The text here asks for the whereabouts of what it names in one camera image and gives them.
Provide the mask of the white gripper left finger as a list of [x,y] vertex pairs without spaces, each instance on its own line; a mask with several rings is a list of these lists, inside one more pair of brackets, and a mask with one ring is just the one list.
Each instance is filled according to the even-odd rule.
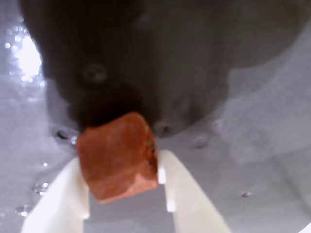
[[82,233],[89,218],[89,187],[80,161],[72,159],[27,215],[22,233]]

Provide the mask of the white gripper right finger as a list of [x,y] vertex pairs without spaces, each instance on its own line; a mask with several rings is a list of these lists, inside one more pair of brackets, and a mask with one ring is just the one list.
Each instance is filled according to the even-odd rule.
[[169,150],[158,152],[158,183],[177,233],[230,233],[223,216],[184,164]]

